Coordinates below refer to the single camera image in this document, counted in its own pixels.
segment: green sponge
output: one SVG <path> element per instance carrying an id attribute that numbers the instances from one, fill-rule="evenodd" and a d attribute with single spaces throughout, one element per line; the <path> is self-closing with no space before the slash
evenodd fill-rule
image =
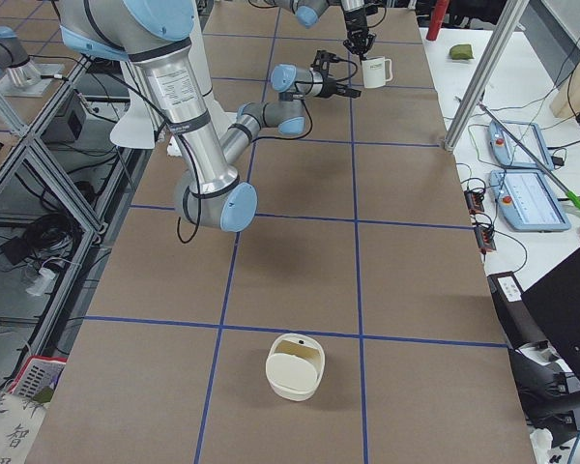
<path id="1" fill-rule="evenodd" d="M 454 45 L 449 50 L 449 56 L 452 60 L 472 60 L 473 48 L 469 43 Z"/>

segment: black monitor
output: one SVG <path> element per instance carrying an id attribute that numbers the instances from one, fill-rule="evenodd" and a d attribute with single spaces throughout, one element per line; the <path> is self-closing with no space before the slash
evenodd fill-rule
<path id="1" fill-rule="evenodd" d="M 580 379 L 580 247 L 525 291 L 522 301 Z"/>

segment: mug handle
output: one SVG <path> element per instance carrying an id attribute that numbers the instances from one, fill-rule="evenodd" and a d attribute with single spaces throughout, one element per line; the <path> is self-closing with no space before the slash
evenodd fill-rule
<path id="1" fill-rule="evenodd" d="M 385 79 L 385 82 L 391 82 L 393 80 L 393 60 L 391 58 L 385 58 L 385 63 L 389 62 L 389 77 Z"/>

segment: red object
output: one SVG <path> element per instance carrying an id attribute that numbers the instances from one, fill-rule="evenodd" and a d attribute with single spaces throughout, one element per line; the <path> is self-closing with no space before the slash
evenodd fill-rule
<path id="1" fill-rule="evenodd" d="M 432 21 L 429 23 L 429 29 L 427 30 L 427 39 L 429 41 L 435 41 L 438 37 L 438 33 L 443 25 L 443 19 L 447 14 L 447 7 L 449 6 L 450 0 L 438 0 L 436 7 L 434 7 L 434 12 L 432 13 Z"/>

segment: white mug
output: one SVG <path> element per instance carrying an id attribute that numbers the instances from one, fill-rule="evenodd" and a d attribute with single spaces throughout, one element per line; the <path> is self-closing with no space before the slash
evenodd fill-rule
<path id="1" fill-rule="evenodd" d="M 363 72 L 363 85 L 366 89 L 375 89 L 382 87 L 387 82 L 393 80 L 393 61 L 384 56 L 376 56 L 374 58 L 366 58 L 361 61 Z"/>

